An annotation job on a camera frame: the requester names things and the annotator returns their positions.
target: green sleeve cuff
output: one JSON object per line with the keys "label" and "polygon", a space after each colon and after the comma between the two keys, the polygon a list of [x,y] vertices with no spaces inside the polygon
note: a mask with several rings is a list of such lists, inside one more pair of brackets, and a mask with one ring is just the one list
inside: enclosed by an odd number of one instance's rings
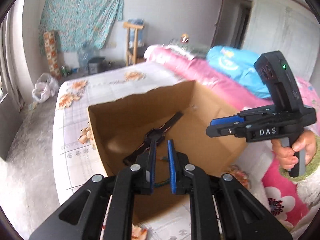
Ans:
{"label": "green sleeve cuff", "polygon": [[309,177],[310,175],[312,175],[316,171],[316,169],[320,165],[320,147],[319,147],[320,137],[318,137],[316,135],[315,135],[315,137],[316,137],[316,141],[317,141],[317,150],[316,150],[316,154],[313,156],[311,162],[306,166],[306,173],[302,176],[292,178],[289,176],[289,172],[287,170],[280,167],[279,172],[283,177],[285,177],[293,182],[299,182],[299,181],[306,179],[307,177]]}

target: wooden stool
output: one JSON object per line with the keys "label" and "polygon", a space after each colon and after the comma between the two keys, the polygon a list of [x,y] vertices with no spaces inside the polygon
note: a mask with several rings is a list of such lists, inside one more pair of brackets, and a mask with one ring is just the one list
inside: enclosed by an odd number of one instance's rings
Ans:
{"label": "wooden stool", "polygon": [[[138,31],[142,30],[144,25],[135,25],[129,22],[124,22],[123,27],[127,29],[127,51],[126,51],[126,66],[132,61],[133,64],[146,61],[143,56],[148,46],[138,47]],[[129,48],[130,29],[134,29],[133,48]]]}

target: white wardrobe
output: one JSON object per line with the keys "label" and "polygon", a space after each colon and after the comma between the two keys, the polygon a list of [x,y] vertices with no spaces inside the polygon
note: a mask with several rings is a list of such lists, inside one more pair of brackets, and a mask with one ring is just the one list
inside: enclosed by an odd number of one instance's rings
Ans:
{"label": "white wardrobe", "polygon": [[320,45],[313,13],[293,0],[254,0],[242,49],[280,50],[296,76],[309,81]]}

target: white plastic bag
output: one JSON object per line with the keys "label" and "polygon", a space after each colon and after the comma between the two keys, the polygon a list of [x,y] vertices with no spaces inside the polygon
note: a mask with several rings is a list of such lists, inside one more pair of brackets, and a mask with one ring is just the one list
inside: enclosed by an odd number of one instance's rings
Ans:
{"label": "white plastic bag", "polygon": [[38,103],[43,103],[50,96],[53,97],[58,90],[58,81],[49,73],[43,73],[35,84],[35,89],[32,91],[32,98]]}

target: hand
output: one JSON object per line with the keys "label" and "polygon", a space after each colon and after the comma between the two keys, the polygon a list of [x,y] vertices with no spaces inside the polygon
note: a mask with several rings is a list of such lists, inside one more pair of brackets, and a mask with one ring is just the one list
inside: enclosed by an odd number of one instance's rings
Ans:
{"label": "hand", "polygon": [[313,156],[316,154],[317,142],[313,132],[305,130],[298,140],[291,147],[282,147],[279,139],[271,140],[272,150],[276,153],[276,158],[280,165],[285,170],[292,169],[295,164],[299,162],[298,158],[294,156],[294,152],[299,152],[303,148],[306,150],[306,165],[310,163]]}

